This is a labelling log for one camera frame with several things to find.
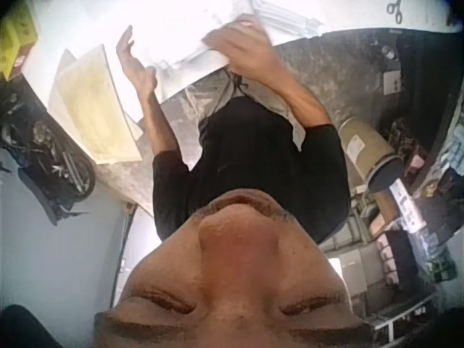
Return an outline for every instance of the hand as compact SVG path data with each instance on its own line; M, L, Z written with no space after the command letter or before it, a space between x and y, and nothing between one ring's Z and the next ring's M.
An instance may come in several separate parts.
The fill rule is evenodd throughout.
M116 45L116 53L124 75L135 87L139 96L147 96L158 86L157 71L154 67L144 67L140 60L131 54L134 41L132 37L132 25L129 25Z
M234 22L203 38L211 49L229 58L229 69L238 75L273 88L288 73L254 16L243 14Z

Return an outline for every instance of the mustache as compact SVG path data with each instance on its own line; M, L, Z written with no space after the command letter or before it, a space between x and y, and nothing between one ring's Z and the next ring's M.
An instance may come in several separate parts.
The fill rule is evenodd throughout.
M213 215L222 209L228 207L232 204L245 204L249 205L261 215L282 222L288 222L294 220L294 216L286 211L282 207L278 207L270 202L253 199L249 196L233 196L209 203L207 206L200 208L194 213L196 218L206 218L210 215Z

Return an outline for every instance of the black shirt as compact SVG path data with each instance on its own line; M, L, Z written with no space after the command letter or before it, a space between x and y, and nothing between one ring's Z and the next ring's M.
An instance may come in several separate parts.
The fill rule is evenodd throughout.
M306 128L299 151L289 121L242 96L203 120L199 129L203 152L191 172L175 152L153 160L154 221L162 240L233 189L271 195L316 243L347 219L347 168L332 125Z

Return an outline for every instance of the cardboard box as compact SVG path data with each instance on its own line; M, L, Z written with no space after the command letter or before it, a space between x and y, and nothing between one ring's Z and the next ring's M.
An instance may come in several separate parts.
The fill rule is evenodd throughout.
M23 1L15 4L0 22L1 71L7 80L21 73L37 38L28 6Z

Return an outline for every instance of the scissors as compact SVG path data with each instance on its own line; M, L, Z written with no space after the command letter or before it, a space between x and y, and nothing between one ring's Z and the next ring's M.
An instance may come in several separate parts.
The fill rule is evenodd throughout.
M392 2L386 5L386 13L388 13L389 15L392 15L393 12L395 12L396 10L396 13L394 15L394 20L397 22L397 24L401 24L403 21L403 14L401 13L401 10L399 9L400 5L401 5L401 0L397 0L396 3Z

